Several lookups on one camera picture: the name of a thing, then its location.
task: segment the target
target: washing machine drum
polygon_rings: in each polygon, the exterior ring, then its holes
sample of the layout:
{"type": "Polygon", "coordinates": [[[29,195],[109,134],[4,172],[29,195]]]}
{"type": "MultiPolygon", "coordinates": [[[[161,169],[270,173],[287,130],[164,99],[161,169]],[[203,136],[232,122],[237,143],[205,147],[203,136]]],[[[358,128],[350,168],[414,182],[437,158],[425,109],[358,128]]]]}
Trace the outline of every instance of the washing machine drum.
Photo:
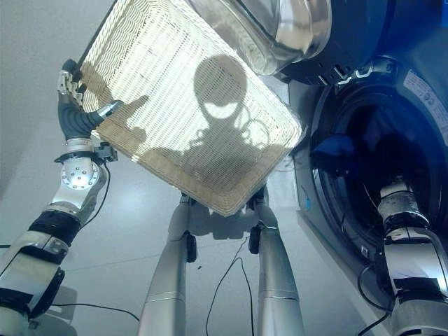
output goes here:
{"type": "Polygon", "coordinates": [[[344,87],[328,87],[317,104],[311,138],[316,189],[333,229],[363,258],[373,259],[384,228],[380,190],[402,176],[434,231],[448,236],[447,145],[439,117],[409,89],[415,73],[392,60],[389,78],[374,74],[344,87]]]}

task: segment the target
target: wicker basket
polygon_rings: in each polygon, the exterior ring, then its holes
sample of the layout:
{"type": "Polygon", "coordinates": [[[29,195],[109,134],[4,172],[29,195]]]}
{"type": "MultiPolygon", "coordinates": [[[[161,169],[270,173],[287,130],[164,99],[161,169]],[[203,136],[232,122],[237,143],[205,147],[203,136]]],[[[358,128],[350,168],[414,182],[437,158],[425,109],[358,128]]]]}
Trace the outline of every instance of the wicker basket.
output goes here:
{"type": "Polygon", "coordinates": [[[81,70],[86,111],[125,102],[97,135],[224,216],[243,206],[302,131],[183,0],[117,0],[81,70]]]}

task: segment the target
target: wire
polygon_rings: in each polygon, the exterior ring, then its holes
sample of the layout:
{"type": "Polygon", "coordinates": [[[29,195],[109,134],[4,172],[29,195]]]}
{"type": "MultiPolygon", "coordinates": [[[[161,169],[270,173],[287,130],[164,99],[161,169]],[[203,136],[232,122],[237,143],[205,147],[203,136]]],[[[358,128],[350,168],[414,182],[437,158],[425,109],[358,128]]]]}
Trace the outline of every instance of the wire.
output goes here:
{"type": "Polygon", "coordinates": [[[373,266],[373,264],[370,264],[370,265],[366,266],[366,267],[361,271],[361,273],[358,275],[357,283],[358,283],[358,290],[359,290],[359,293],[361,294],[361,296],[363,297],[363,299],[364,299],[366,302],[368,302],[370,305],[372,305],[373,307],[375,307],[375,308],[377,308],[377,309],[379,309],[379,310],[382,310],[383,312],[391,313],[391,310],[390,310],[389,308],[384,308],[384,307],[382,307],[382,306],[380,306],[380,305],[374,303],[373,301],[371,301],[371,299],[369,299],[369,298],[364,294],[363,288],[362,288],[362,286],[361,286],[361,279],[363,278],[364,273],[366,273],[368,270],[370,270],[370,269],[372,268],[372,266],[373,266]]]}
{"type": "Polygon", "coordinates": [[[255,335],[255,333],[254,333],[254,329],[253,329],[253,300],[252,300],[252,290],[251,290],[251,285],[250,285],[249,280],[248,280],[248,278],[247,278],[246,270],[244,269],[244,263],[243,263],[243,260],[242,260],[240,257],[237,258],[238,253],[241,251],[241,249],[243,248],[243,245],[245,245],[245,243],[247,242],[247,239],[248,239],[248,238],[249,238],[249,237],[246,237],[245,240],[244,240],[244,241],[241,243],[241,245],[239,246],[237,252],[235,253],[235,256],[234,256],[233,259],[232,259],[232,262],[230,263],[230,266],[227,268],[227,270],[225,271],[224,275],[221,277],[221,279],[220,279],[220,281],[219,281],[219,283],[218,283],[218,285],[217,285],[217,287],[216,287],[215,293],[213,294],[213,300],[211,301],[211,304],[210,304],[209,313],[207,314],[207,320],[206,320],[206,322],[205,322],[205,334],[206,334],[206,336],[209,336],[209,319],[210,319],[211,309],[213,308],[213,305],[214,305],[214,303],[215,303],[215,299],[216,299],[216,295],[218,294],[219,287],[221,286],[222,282],[224,281],[224,279],[225,279],[225,277],[227,276],[227,274],[229,273],[229,271],[232,269],[233,265],[234,265],[238,260],[241,262],[241,269],[242,269],[242,271],[243,271],[244,278],[246,279],[247,288],[248,288],[248,290],[249,290],[249,297],[250,297],[250,299],[251,299],[251,328],[252,328],[252,336],[255,335]]]}
{"type": "Polygon", "coordinates": [[[124,309],[119,309],[119,308],[111,308],[111,307],[105,307],[105,306],[99,306],[98,304],[90,304],[90,303],[67,303],[67,304],[52,304],[52,306],[55,307],[69,307],[69,306],[86,306],[86,307],[94,307],[94,308],[101,308],[101,309],[108,309],[108,310],[115,310],[116,312],[122,312],[122,313],[126,313],[129,314],[130,316],[132,316],[134,319],[136,319],[137,321],[140,321],[140,319],[135,316],[133,313],[131,313],[130,311],[124,310],[124,309]]]}
{"type": "Polygon", "coordinates": [[[97,212],[95,213],[95,215],[93,215],[93,216],[91,217],[91,219],[89,219],[89,220],[84,224],[84,226],[80,229],[80,231],[81,231],[83,228],[85,228],[85,227],[87,226],[88,223],[90,223],[91,221],[93,221],[93,220],[98,216],[99,212],[101,211],[101,209],[102,209],[102,207],[103,207],[103,205],[104,205],[104,202],[106,201],[107,193],[109,192],[109,186],[111,185],[111,171],[110,171],[109,168],[107,167],[107,164],[106,164],[106,161],[105,161],[105,160],[103,160],[103,163],[104,163],[104,168],[105,168],[106,171],[107,171],[107,185],[106,185],[106,191],[104,192],[103,200],[101,201],[101,204],[99,205],[98,210],[97,210],[97,212]]]}
{"type": "Polygon", "coordinates": [[[371,325],[368,325],[366,328],[362,329],[359,333],[358,336],[362,336],[364,335],[366,332],[368,332],[370,329],[378,326],[380,323],[383,323],[387,318],[389,317],[389,312],[386,312],[385,315],[383,317],[381,317],[378,321],[375,321],[374,323],[372,323],[371,325]]]}

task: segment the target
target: label sticker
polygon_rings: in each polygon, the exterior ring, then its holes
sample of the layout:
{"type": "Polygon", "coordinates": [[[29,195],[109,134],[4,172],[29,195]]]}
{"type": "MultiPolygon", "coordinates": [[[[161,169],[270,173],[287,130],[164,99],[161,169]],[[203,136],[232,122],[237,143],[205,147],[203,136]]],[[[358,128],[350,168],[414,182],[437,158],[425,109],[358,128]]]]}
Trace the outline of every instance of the label sticker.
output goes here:
{"type": "Polygon", "coordinates": [[[440,133],[442,133],[445,145],[448,146],[448,112],[433,89],[413,70],[407,72],[403,85],[426,106],[439,127],[440,133]]]}

